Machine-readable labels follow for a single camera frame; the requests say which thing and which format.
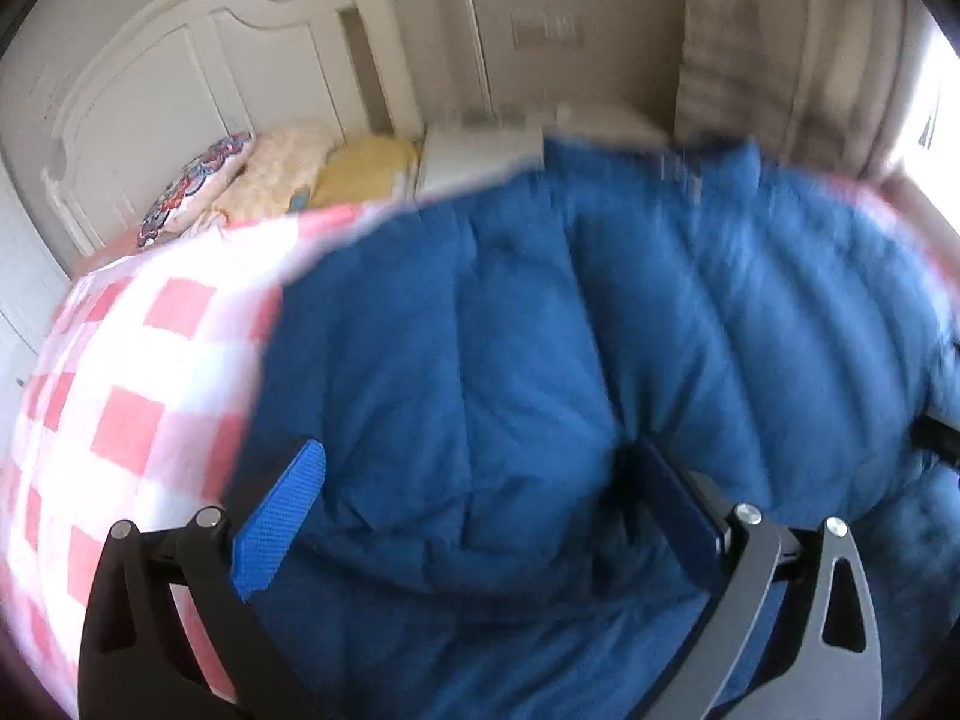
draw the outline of checkered bedsheet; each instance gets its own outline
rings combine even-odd
[[[282,286],[400,208],[211,230],[95,271],[64,298],[0,466],[0,603],[27,663],[73,717],[110,525],[179,527],[219,500]],[[200,667],[229,695],[189,596],[178,603]]]

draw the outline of white headboard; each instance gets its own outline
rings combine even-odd
[[[42,178],[84,254],[136,224],[227,132],[371,131],[343,15],[359,13],[397,135],[424,130],[392,0],[155,0],[79,75]]]

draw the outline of headboard panel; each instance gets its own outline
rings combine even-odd
[[[357,9],[392,125],[422,132],[391,0],[156,0],[80,74],[54,124],[48,199],[84,254],[227,132],[370,132],[341,14]],[[60,170],[54,162],[59,151]]]

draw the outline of blue jacket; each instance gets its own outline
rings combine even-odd
[[[656,435],[781,524],[855,523],[892,709],[960,611],[956,479],[908,438],[960,416],[956,365],[919,257],[816,178],[549,143],[285,290],[233,487],[303,436],[328,466],[251,603],[347,718],[625,717],[706,600],[618,493]]]

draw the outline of curtain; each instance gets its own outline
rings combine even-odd
[[[885,176],[923,132],[934,33],[920,0],[686,0],[677,140],[752,136],[782,162]]]

